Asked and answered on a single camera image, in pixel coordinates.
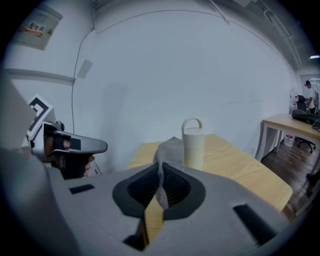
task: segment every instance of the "black bag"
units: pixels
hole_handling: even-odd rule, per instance
[[[294,119],[300,120],[302,122],[308,123],[313,125],[316,119],[319,119],[319,115],[317,114],[311,114],[304,110],[298,109],[292,111],[292,117]]]

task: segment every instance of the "hand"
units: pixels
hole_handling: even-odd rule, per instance
[[[46,157],[50,160],[53,167],[56,167],[58,169],[61,168],[61,157],[58,155],[53,155],[53,145],[54,145],[54,138],[53,137],[45,137],[44,138],[44,152]],[[63,148],[65,150],[70,149],[70,141],[63,140]],[[93,160],[95,160],[95,157],[91,155],[88,160],[88,164],[85,166],[85,172],[83,174],[83,177],[88,176],[88,172],[90,170],[90,164]]]

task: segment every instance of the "office chair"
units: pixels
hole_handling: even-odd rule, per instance
[[[307,105],[306,105],[305,101],[306,101],[306,98],[305,98],[304,96],[298,95],[298,101],[297,101],[297,103],[296,103],[296,106],[297,106],[298,110],[307,111]],[[295,138],[295,141],[297,141],[297,140],[301,141],[301,142],[298,144],[298,148],[300,148],[300,145],[301,145],[301,144],[306,143],[306,144],[309,146],[309,148],[311,149],[311,151],[310,151],[311,154],[312,154],[312,152],[313,152],[313,149],[314,149],[314,150],[316,149],[316,145],[315,145],[313,142],[311,142],[311,141],[308,141],[308,140],[306,140],[306,139],[304,139],[304,138],[300,138],[300,137],[296,137],[296,138]]]

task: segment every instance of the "cream-colored bottle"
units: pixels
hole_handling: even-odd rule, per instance
[[[196,120],[199,127],[185,128],[191,120]],[[205,133],[199,119],[190,118],[183,122],[182,142],[184,147],[184,166],[202,171],[205,154]]]

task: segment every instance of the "towel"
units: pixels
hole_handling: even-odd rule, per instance
[[[167,194],[163,187],[165,174],[163,163],[167,163],[177,169],[182,169],[184,165],[184,145],[181,139],[172,137],[171,139],[161,143],[157,148],[154,158],[154,163],[158,163],[159,167],[157,174],[159,177],[159,187],[155,192],[155,198],[163,210],[169,208]]]

